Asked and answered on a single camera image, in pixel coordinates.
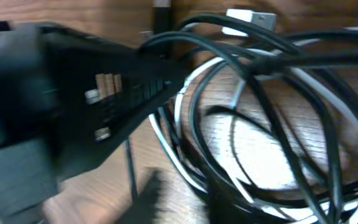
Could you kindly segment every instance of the usb connector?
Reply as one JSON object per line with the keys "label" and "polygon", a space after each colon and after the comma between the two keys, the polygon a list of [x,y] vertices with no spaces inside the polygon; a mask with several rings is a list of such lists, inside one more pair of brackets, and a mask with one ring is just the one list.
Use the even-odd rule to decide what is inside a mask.
{"label": "usb connector", "polygon": [[[246,22],[251,22],[268,30],[274,29],[277,17],[274,13],[254,12],[246,9],[228,9],[226,15]],[[222,32],[228,35],[248,36],[246,33],[228,27],[223,27]]]}
{"label": "usb connector", "polygon": [[171,0],[154,0],[154,7],[171,7]]}

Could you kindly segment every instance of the black cable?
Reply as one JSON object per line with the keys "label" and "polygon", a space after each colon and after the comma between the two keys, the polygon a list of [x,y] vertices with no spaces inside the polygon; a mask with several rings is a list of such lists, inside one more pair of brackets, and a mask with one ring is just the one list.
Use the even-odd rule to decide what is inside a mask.
{"label": "black cable", "polygon": [[[198,37],[194,34],[183,33],[183,32],[168,32],[165,34],[158,35],[154,37],[152,40],[146,42],[141,48],[140,52],[147,51],[148,48],[152,48],[153,46],[173,40],[186,40],[194,42],[208,50],[211,50],[217,53],[220,57],[222,57],[227,64],[229,64],[240,77],[243,77],[247,80],[247,83],[250,85],[254,95],[260,101],[270,124],[272,125],[271,130],[274,133],[274,136],[279,140],[280,144],[283,147],[283,150],[287,156],[287,159],[290,162],[290,167],[294,173],[295,178],[298,181],[299,188],[303,192],[306,197],[306,201],[308,205],[314,212],[314,214],[319,218],[319,221],[322,223],[338,223],[339,218],[342,215],[342,206],[343,200],[350,200],[350,198],[355,198],[353,195],[358,188],[358,181],[353,184],[348,184],[342,187],[341,182],[341,167],[339,162],[339,154],[337,153],[337,139],[334,130],[334,125],[331,117],[324,104],[319,100],[318,96],[311,91],[310,87],[305,85],[300,80],[294,79],[291,76],[284,77],[287,83],[291,83],[291,86],[294,87],[298,92],[302,94],[309,102],[311,103],[314,110],[317,112],[319,117],[323,123],[324,134],[326,135],[326,144],[328,150],[328,159],[329,159],[329,169],[330,169],[330,178],[329,178],[329,193],[327,194],[319,194],[314,195],[311,191],[309,185],[306,182],[306,179],[300,169],[299,159],[297,155],[292,151],[288,138],[286,137],[283,128],[279,122],[279,118],[276,112],[273,109],[271,102],[269,101],[267,95],[265,94],[263,88],[259,85],[258,81],[253,77],[253,75],[257,75],[260,73],[269,74],[272,72],[283,71],[285,67],[289,66],[298,66],[298,67],[310,67],[310,68],[327,68],[332,66],[357,66],[358,67],[358,50],[352,50],[348,52],[335,52],[330,54],[307,54],[301,48],[293,45],[287,39],[283,37],[279,37],[265,29],[257,27],[253,24],[246,23],[244,21],[240,21],[238,19],[224,17],[220,15],[211,15],[211,14],[201,14],[199,16],[191,17],[184,22],[181,23],[180,27],[185,27],[188,24],[192,24],[194,22],[207,22],[212,24],[217,24],[221,26],[230,27],[233,29],[237,29],[242,32],[248,33],[250,36],[256,36],[258,39],[273,45],[275,48],[278,48],[287,55],[281,57],[258,57],[258,59],[252,61],[250,65],[241,64],[236,58],[231,56],[230,54],[241,53],[244,54],[245,50],[239,50],[235,47],[225,46],[223,44],[216,44],[214,42],[209,41],[208,39],[204,39],[202,37]],[[313,38],[313,36],[317,36],[315,38],[326,38],[326,39],[340,39],[341,37],[347,37],[346,40],[357,41],[358,42],[358,31],[349,31],[349,30],[337,30],[327,32],[309,32],[303,34],[295,34],[293,36],[302,38]],[[186,54],[186,56],[193,55],[195,52],[203,49],[193,50],[191,53]],[[220,69],[217,67],[213,69],[211,73],[206,76],[206,79],[199,84],[199,87],[196,89],[196,93],[198,96],[201,95],[201,92],[205,88],[208,83],[208,79],[211,79],[216,73],[219,72]],[[354,91],[349,87],[347,83],[341,80],[338,75],[330,70],[322,70],[322,69],[314,69],[313,70],[317,76],[327,81],[328,85],[334,90],[335,94],[337,94],[345,104],[350,107],[350,109],[355,113],[358,119],[358,96],[354,93]],[[193,97],[191,100],[191,108],[195,108],[195,110],[189,111],[190,125],[192,127],[192,134],[195,137],[197,145],[201,149],[202,156],[198,159],[202,163],[201,170],[203,172],[207,172],[208,176],[213,178],[217,178],[219,183],[219,188],[223,191],[227,191],[227,195],[237,195],[232,198],[232,201],[238,203],[246,207],[247,205],[243,200],[239,199],[239,194],[234,190],[234,188],[230,187],[232,184],[228,181],[228,176],[223,169],[219,168],[219,164],[214,161],[213,158],[210,158],[210,155],[206,153],[208,151],[208,146],[206,145],[205,140],[203,139],[203,135],[201,133],[201,129],[199,127],[201,119],[198,114],[198,98]],[[255,189],[249,188],[249,192],[257,199],[258,201],[263,200],[263,196],[258,194]],[[324,200],[327,200],[328,194],[330,195],[330,209],[329,215],[325,215],[322,209],[319,206]],[[266,203],[272,203],[271,198],[269,198]],[[280,203],[288,203],[289,201],[277,200]],[[295,204],[302,203],[302,200],[298,200],[297,202],[288,204],[289,206],[296,206]]]}
{"label": "black cable", "polygon": [[[231,115],[235,118],[240,118],[241,120],[256,127],[259,131],[262,131],[263,133],[269,135],[272,138],[275,138],[275,136],[273,135],[273,133],[270,130],[263,127],[261,124],[256,122],[254,119],[248,117],[245,114],[237,112],[236,110],[227,108],[225,106],[216,105],[216,106],[212,106],[212,107],[208,108],[205,112],[205,116],[211,116],[211,115],[216,115],[216,114],[227,114],[227,115]],[[308,161],[304,157],[300,157],[300,163],[302,163],[309,170],[309,172],[311,172],[317,178],[317,181],[321,185],[328,187],[328,180],[327,180],[326,175],[313,161]]]}
{"label": "black cable", "polygon": [[[189,150],[189,147],[191,147],[191,144],[184,143],[184,139],[179,140],[176,131],[175,131],[175,125],[172,123],[173,117],[169,112],[169,109],[166,105],[158,108],[158,113],[156,113],[157,116],[161,116],[167,125],[168,132],[170,135],[171,143],[172,143],[172,149],[179,154],[179,148],[181,149],[181,152],[184,154],[184,156],[188,159],[188,162],[193,166],[197,167],[197,163],[199,163],[198,160],[194,159],[195,155],[192,154],[191,150]],[[202,182],[201,180],[205,180],[205,177],[202,176],[202,174],[199,174],[198,172],[194,171],[191,167],[189,167],[185,161],[182,161],[183,165],[185,166],[185,169],[191,173],[195,178],[199,180],[199,182]]]}
{"label": "black cable", "polygon": [[124,141],[125,155],[127,161],[127,170],[129,175],[129,186],[131,188],[131,197],[134,202],[137,197],[137,185],[136,185],[136,176],[135,176],[135,168],[134,168],[134,160],[132,158],[132,149],[129,138]]}
{"label": "black cable", "polygon": [[246,169],[244,168],[244,166],[242,165],[239,156],[237,155],[236,152],[236,144],[234,142],[234,130],[236,128],[236,117],[233,116],[231,119],[231,123],[230,123],[230,133],[229,133],[229,137],[230,137],[230,150],[231,150],[231,154],[234,157],[234,160],[236,160],[237,165],[239,166],[241,172],[244,174],[244,176],[248,179],[250,186],[253,188],[257,188],[257,185],[255,184],[255,182],[252,180],[251,176],[248,175]]}

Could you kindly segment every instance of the wooden table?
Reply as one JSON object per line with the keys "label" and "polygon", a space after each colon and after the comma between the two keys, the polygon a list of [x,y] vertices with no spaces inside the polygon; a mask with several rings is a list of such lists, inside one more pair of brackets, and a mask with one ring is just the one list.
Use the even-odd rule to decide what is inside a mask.
{"label": "wooden table", "polygon": [[[225,13],[230,7],[274,12],[278,15],[277,32],[358,26],[358,0],[173,0],[172,6],[176,21],[200,12]],[[144,37],[139,32],[150,30],[151,13],[151,0],[0,0],[0,20],[59,22],[131,47],[142,42]],[[221,36],[220,28],[215,26],[202,26],[197,31],[210,37]],[[323,50],[331,47],[328,44],[319,46]],[[197,60],[202,58],[206,56],[198,56]],[[340,71],[340,74],[358,92],[358,70]],[[201,108],[228,103],[234,87],[232,72],[229,69],[223,71],[208,85]],[[327,170],[321,125],[310,105],[280,81],[266,82],[264,87],[275,106],[281,108],[308,153]],[[189,95],[185,98],[185,111],[188,100]],[[241,97],[240,110],[264,122],[264,115],[248,90]],[[338,118],[337,128],[341,137],[344,178],[348,182],[358,179],[358,135],[338,113],[334,114]],[[207,119],[203,122],[203,129],[218,159],[231,167],[233,158],[229,153],[225,120],[230,118]],[[277,190],[289,193],[280,193],[279,196],[294,195],[296,183],[276,142],[240,122],[236,125],[235,137],[237,153],[256,184],[271,189],[273,194]],[[164,223],[203,222],[200,202],[163,155],[149,122],[145,121],[131,135],[131,139],[137,178],[142,180],[148,167],[159,167],[165,171],[164,177],[170,183],[170,187],[164,190],[161,203],[164,210],[159,220]],[[124,151],[122,148],[117,150],[99,169],[66,181],[62,190],[60,195],[45,204],[45,211],[53,223],[108,222],[110,217],[115,217],[130,203]]]}

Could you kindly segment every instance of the black cord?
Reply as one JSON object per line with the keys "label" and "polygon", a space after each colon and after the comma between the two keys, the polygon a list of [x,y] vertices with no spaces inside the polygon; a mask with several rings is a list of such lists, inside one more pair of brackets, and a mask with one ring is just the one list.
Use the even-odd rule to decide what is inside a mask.
{"label": "black cord", "polygon": [[131,142],[129,141],[129,138],[124,141],[124,149],[125,149],[125,155],[127,161],[129,186],[131,188],[131,197],[132,197],[132,201],[134,202],[138,198],[138,193],[137,193],[137,185],[136,185],[134,160],[132,157]]}
{"label": "black cord", "polygon": [[[254,24],[240,21],[231,17],[214,14],[200,14],[193,16],[183,21],[179,28],[181,29],[190,24],[200,22],[217,24],[220,26],[237,29],[241,32],[248,33],[251,37],[257,37],[259,40],[262,40],[262,43],[250,45],[247,46],[247,48],[266,49],[272,45],[274,48],[282,50],[286,54],[281,57],[260,57],[246,49],[226,44],[217,44],[203,37],[186,32],[167,32],[156,35],[140,47],[139,52],[147,52],[149,49],[152,49],[154,46],[160,43],[185,40],[196,43],[201,47],[193,49],[181,57],[180,60],[185,60],[202,50],[213,51],[224,59],[224,62],[216,65],[202,79],[202,81],[197,86],[190,102],[190,129],[201,154],[197,154],[194,149],[190,149],[188,152],[191,153],[187,153],[186,156],[192,158],[189,159],[192,160],[192,165],[196,167],[198,166],[199,170],[204,174],[197,176],[198,180],[207,184],[208,181],[206,177],[213,178],[214,182],[218,184],[219,190],[222,190],[222,192],[225,194],[225,197],[227,197],[234,204],[240,206],[248,212],[252,210],[252,213],[255,215],[257,214],[261,217],[271,217],[267,214],[263,215],[263,212],[258,209],[251,209],[250,205],[241,197],[241,194],[231,183],[226,171],[212,156],[201,132],[201,117],[198,112],[198,102],[200,100],[201,93],[210,79],[212,79],[215,74],[217,74],[224,66],[229,65],[240,77],[246,80],[247,84],[250,86],[253,94],[259,100],[265,114],[268,117],[268,120],[270,121],[271,130],[264,128],[250,118],[244,116],[243,114],[239,114],[234,110],[230,110],[229,108],[224,109],[222,107],[214,107],[210,109],[207,114],[229,113],[237,118],[245,119],[247,122],[258,127],[261,131],[267,134],[270,133],[271,136],[276,138],[283,147],[284,153],[290,163],[290,167],[293,171],[295,179],[298,182],[299,189],[303,192],[305,200],[277,200],[275,198],[267,198],[261,194],[260,189],[256,189],[255,187],[244,185],[244,188],[246,188],[251,193],[257,204],[296,208],[305,207],[305,202],[307,202],[307,205],[310,207],[310,209],[312,209],[314,214],[318,217],[319,222],[321,223],[339,223],[341,218],[347,219],[349,213],[352,213],[352,211],[342,213],[343,203],[344,201],[349,201],[358,197],[358,181],[342,186],[341,165],[337,145],[338,140],[329,111],[325,107],[324,103],[320,100],[319,96],[308,85],[295,78],[294,76],[287,74],[287,70],[285,68],[292,66],[317,68],[313,69],[315,74],[327,82],[329,87],[333,89],[333,92],[337,94],[341,100],[354,112],[358,119],[357,94],[354,93],[349,85],[340,79],[337,74],[326,69],[333,66],[358,67],[358,49],[326,54],[308,54],[300,47],[295,46],[289,42],[289,40],[302,39],[350,40],[353,42],[358,42],[358,31],[311,31],[280,37]],[[231,54],[240,55],[241,57],[248,57],[254,60],[250,65],[244,65]],[[259,82],[254,78],[254,75],[262,73],[264,75],[268,75],[273,72],[285,72],[283,79],[310,102],[311,106],[321,119],[324,135],[326,138],[326,147],[329,161],[328,181],[326,181],[326,177],[322,175],[321,171],[318,170],[318,167],[315,167],[313,163],[309,166],[306,163],[306,166],[308,169],[315,171],[315,176],[320,177],[322,182],[325,180],[325,183],[328,185],[329,192],[315,195],[311,190],[300,168],[300,163],[302,163],[302,160],[292,151],[288,142],[288,138],[283,131],[282,125],[280,124],[280,120],[272,106],[272,103],[265,94],[264,89],[260,86]],[[165,122],[171,123],[170,125],[172,125],[172,122],[168,119],[165,119]],[[182,149],[182,151],[187,151],[184,149],[185,144],[183,143],[183,139],[175,139],[174,137],[175,134],[172,134],[171,138],[175,142],[175,148],[179,147]],[[201,197],[205,199],[205,194],[201,194],[195,189],[193,190],[196,192],[196,194],[202,195]],[[330,201],[330,207],[329,213],[326,215],[319,204],[328,200]]]}

